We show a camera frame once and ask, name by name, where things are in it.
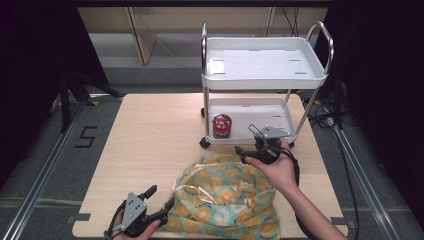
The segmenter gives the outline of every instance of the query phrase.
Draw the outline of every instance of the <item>white utility cart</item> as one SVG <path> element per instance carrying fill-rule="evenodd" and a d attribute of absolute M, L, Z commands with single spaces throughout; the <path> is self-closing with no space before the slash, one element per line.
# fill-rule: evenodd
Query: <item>white utility cart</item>
<path fill-rule="evenodd" d="M 328 41 L 325 68 L 310 45 L 313 31 L 320 27 Z M 259 129 L 272 126 L 287 132 L 287 141 L 294 144 L 308 116 L 319 88 L 324 84 L 331 66 L 334 48 L 330 33 L 322 22 L 316 22 L 306 38 L 207 38 L 206 23 L 202 26 L 202 86 L 205 118 L 203 148 L 210 144 L 252 144 L 251 124 Z M 209 90 L 287 90 L 285 98 L 210 98 Z M 315 89 L 296 127 L 288 99 L 291 89 Z M 228 138 L 215 138 L 212 119 L 217 115 L 231 118 Z"/>

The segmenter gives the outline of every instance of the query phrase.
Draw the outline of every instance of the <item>wooden table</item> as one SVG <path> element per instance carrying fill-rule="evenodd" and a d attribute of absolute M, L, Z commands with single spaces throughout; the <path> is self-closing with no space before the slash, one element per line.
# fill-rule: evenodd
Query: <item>wooden table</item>
<path fill-rule="evenodd" d="M 221 96 L 239 95 L 211 94 L 211 97 Z M 248 97 L 264 97 L 264 94 L 249 94 Z M 300 98 L 291 95 L 289 106 L 296 124 L 304 113 Z M 200 93 L 127 95 L 80 209 L 80 214 L 90 214 L 89 221 L 76 221 L 73 234 L 101 237 L 128 192 L 140 194 L 155 184 L 158 191 L 145 202 L 148 214 L 156 212 L 172 193 L 174 180 L 201 155 L 235 154 L 233 145 L 200 147 L 199 141 L 205 136 L 205 122 L 200 114 L 202 107 L 203 95 Z M 292 152 L 299 160 L 302 191 L 328 218 L 343 217 L 309 124 L 303 125 L 295 144 Z M 243 145 L 243 148 L 254 149 L 253 145 Z M 281 236 L 304 237 L 293 210 L 278 192 L 274 205 L 281 221 Z M 345 225 L 338 227 L 347 235 Z M 156 232 L 153 237 L 199 235 Z"/>

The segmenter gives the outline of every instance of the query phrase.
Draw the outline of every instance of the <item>human hand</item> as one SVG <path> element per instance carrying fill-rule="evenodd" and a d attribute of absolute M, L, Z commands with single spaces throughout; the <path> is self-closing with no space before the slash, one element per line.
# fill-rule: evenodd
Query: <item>human hand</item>
<path fill-rule="evenodd" d="M 118 216 L 116 217 L 114 226 L 122 223 L 123 215 L 124 215 L 124 210 L 121 210 L 119 212 Z M 131 238 L 131 237 L 125 235 L 120 230 L 113 231 L 111 236 L 115 236 L 115 237 L 113 237 L 113 240 L 128 240 L 128 239 L 148 240 L 153 235 L 153 233 L 156 231 L 156 229 L 158 229 L 159 225 L 160 225 L 160 220 L 154 221 L 152 224 L 150 224 L 146 228 L 146 230 L 140 236 L 138 236 L 136 238 Z"/>
<path fill-rule="evenodd" d="M 280 142 L 282 148 L 287 150 L 290 149 L 285 138 L 280 138 Z M 277 161 L 269 165 L 252 157 L 246 157 L 246 162 L 260 170 L 268 179 L 269 183 L 280 192 L 283 193 L 292 188 L 298 188 L 293 169 L 293 162 L 288 156 L 280 154 Z"/>

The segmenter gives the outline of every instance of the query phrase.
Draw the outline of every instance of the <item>lower tray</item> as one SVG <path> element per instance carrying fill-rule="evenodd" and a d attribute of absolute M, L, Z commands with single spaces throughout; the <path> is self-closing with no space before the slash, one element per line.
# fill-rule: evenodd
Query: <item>lower tray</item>
<path fill-rule="evenodd" d="M 209 135 L 205 137 L 211 144 L 253 144 L 255 142 L 249 125 L 258 129 L 272 126 L 288 132 L 289 143 L 296 139 L 295 126 L 288 104 L 283 98 L 212 98 L 209 99 Z M 232 120 L 229 138 L 217 139 L 213 136 L 213 119 L 225 114 Z"/>

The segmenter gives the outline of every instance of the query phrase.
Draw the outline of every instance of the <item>patterned bag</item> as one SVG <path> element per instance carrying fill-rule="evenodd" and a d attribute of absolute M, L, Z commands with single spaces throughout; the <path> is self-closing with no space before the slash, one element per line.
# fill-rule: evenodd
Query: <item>patterned bag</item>
<path fill-rule="evenodd" d="M 232 239 L 280 239 L 275 189 L 234 155 L 203 156 L 176 180 L 165 232 Z"/>

